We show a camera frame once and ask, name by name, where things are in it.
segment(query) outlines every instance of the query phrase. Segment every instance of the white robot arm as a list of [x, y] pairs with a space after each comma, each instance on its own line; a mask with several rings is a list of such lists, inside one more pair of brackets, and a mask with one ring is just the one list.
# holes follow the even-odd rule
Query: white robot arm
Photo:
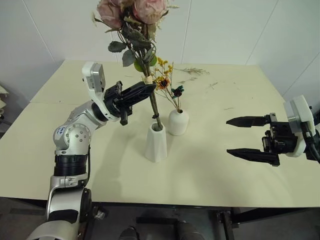
[[55, 167], [50, 178], [47, 222], [37, 227], [27, 240], [77, 239], [79, 225], [88, 220], [92, 208], [91, 191], [85, 186], [90, 178], [93, 132], [107, 121], [120, 120], [126, 125], [132, 106], [148, 98], [156, 87], [141, 81], [122, 91], [119, 81], [105, 90], [103, 67], [95, 62], [87, 62], [82, 74], [92, 100], [74, 109], [53, 133]]

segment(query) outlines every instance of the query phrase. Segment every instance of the pink rose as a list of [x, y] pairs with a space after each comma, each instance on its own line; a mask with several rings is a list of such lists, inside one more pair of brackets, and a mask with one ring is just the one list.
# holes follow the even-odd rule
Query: pink rose
[[145, 24], [155, 24], [167, 11], [167, 0], [135, 0], [133, 14]]
[[112, 0], [101, 0], [97, 6], [101, 20], [112, 29], [122, 27], [121, 11]]

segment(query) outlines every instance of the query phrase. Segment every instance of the white wall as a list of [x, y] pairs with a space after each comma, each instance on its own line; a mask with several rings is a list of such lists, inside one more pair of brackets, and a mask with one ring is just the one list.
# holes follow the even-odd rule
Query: white wall
[[[320, 0], [175, 0], [157, 33], [176, 63], [259, 64], [288, 100], [320, 108]], [[93, 26], [98, 0], [0, 1], [0, 84], [14, 118], [64, 59], [120, 61]]]

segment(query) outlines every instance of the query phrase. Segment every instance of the flower arrangement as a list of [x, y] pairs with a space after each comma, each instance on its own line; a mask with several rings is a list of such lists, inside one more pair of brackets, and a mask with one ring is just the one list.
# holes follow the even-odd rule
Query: flower arrangement
[[157, 94], [163, 98], [169, 100], [173, 104], [178, 113], [182, 113], [181, 97], [182, 93], [185, 91], [182, 85], [178, 86], [176, 89], [172, 88], [172, 74], [174, 70], [174, 63], [168, 64], [167, 60], [162, 60], [160, 57], [157, 58], [157, 65], [154, 67], [151, 76], [153, 81], [156, 82]]
[[[93, 16], [95, 22], [110, 27], [106, 32], [116, 32], [120, 41], [112, 41], [108, 50], [112, 53], [123, 53], [124, 67], [134, 64], [137, 71], [144, 75], [144, 83], [152, 84], [150, 67], [157, 63], [155, 36], [157, 25], [162, 17], [168, 14], [169, 0], [101, 0], [97, 6], [100, 19]], [[150, 96], [157, 121], [157, 131], [163, 126], [159, 118], [155, 92]]]

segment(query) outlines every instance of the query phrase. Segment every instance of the metal table frame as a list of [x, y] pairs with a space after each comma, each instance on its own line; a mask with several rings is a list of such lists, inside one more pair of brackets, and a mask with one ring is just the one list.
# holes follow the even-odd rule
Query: metal table frame
[[[45, 209], [47, 205], [46, 200], [24, 199], [24, 198], [10, 198], [14, 201], [20, 201], [26, 204], [37, 206]], [[234, 207], [216, 207], [216, 206], [191, 206], [191, 205], [168, 205], [168, 204], [148, 204], [148, 203], [117, 203], [117, 202], [93, 202], [92, 208], [102, 208], [111, 206], [129, 206], [129, 207], [148, 207], [148, 208], [176, 208], [176, 209], [208, 209], [212, 218], [217, 218], [218, 222], [223, 224], [225, 239], [234, 240], [233, 228], [238, 228], [240, 224], [280, 217], [288, 214], [294, 214], [302, 211], [311, 210], [311, 207], [304, 208], [255, 208], [249, 211], [237, 213], [238, 209]], [[137, 223], [145, 224], [174, 224], [173, 218], [145, 218], [137, 217]], [[83, 240], [90, 240], [95, 219], [92, 217], [83, 228]]]

